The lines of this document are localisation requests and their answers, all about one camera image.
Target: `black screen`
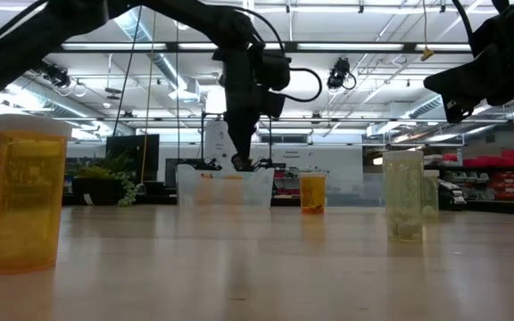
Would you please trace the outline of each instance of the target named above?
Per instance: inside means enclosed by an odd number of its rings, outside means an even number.
[[[146,142],[145,180],[156,180],[158,173],[158,157],[160,150],[160,135],[148,135]],[[109,137],[106,140],[106,154],[115,158],[126,152],[137,175],[142,172],[144,157],[144,136]]]

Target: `bin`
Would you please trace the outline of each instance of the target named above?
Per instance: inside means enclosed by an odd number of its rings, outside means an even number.
[[[301,173],[301,213],[324,214],[327,199],[327,177],[323,173]]]
[[[423,158],[423,152],[384,153],[385,214],[390,241],[422,241]]]
[[[0,115],[0,274],[54,266],[71,127]]]
[[[269,209],[274,176],[274,169],[235,172],[178,165],[178,204],[180,208],[227,205]]]
[[[425,220],[439,220],[439,170],[424,170],[421,209]]]

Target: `table surface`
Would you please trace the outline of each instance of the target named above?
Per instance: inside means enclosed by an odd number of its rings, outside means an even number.
[[[64,209],[57,266],[0,276],[0,320],[514,320],[514,215]]]

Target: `white wall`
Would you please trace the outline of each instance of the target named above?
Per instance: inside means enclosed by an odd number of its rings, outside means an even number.
[[[514,150],[514,129],[508,126],[504,131],[494,133],[495,142],[487,143],[485,135],[473,136],[466,140],[468,146],[463,148],[463,158],[470,159],[477,156],[500,156],[501,152]]]
[[[200,157],[199,145],[182,145],[179,149],[180,158]],[[104,146],[74,145],[67,148],[67,157],[104,157]],[[159,154],[158,180],[164,181],[166,159],[178,157],[177,145],[161,145]],[[251,157],[269,157],[267,145],[254,146]],[[331,172],[332,177],[343,180],[362,180],[362,148],[352,146],[308,146],[288,145],[273,146],[273,161],[286,163],[288,167],[318,168]]]

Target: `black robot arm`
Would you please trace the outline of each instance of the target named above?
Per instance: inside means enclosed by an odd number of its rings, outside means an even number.
[[[0,91],[71,37],[102,27],[144,5],[204,33],[224,62],[229,134],[242,162],[247,162],[251,134],[259,115],[278,117],[290,81],[290,60],[264,53],[265,44],[251,20],[234,7],[197,0],[49,0],[45,9],[0,39]]]

